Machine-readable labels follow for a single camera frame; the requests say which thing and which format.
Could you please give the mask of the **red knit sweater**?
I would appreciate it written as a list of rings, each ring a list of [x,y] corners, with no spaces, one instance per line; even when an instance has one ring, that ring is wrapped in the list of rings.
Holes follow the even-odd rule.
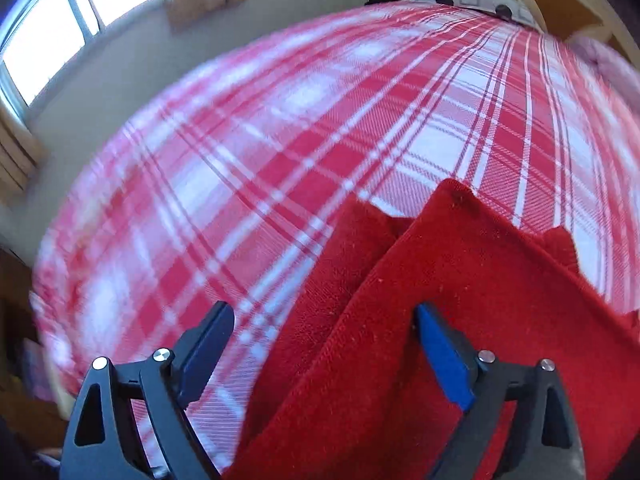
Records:
[[[454,180],[399,219],[352,200],[273,344],[229,479],[639,474],[639,343],[570,234]]]

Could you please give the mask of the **red white plaid blanket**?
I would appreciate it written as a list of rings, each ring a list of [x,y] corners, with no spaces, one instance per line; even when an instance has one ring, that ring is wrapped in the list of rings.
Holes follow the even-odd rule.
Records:
[[[472,11],[363,6],[221,55],[132,116],[40,245],[32,306],[75,393],[219,299],[234,337],[190,417],[219,466],[349,196],[418,214],[441,180],[537,234],[565,226],[620,312],[639,305],[639,118],[565,42]]]

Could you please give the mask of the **pink pillow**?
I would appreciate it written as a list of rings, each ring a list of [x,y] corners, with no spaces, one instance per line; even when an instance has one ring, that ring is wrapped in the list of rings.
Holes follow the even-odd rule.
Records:
[[[640,79],[634,66],[611,47],[589,37],[570,38],[566,44],[639,114]]]

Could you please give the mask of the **side window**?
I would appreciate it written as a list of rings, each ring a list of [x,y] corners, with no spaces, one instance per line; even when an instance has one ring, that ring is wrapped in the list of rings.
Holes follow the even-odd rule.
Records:
[[[154,0],[23,0],[1,24],[1,95],[24,115],[107,29]]]

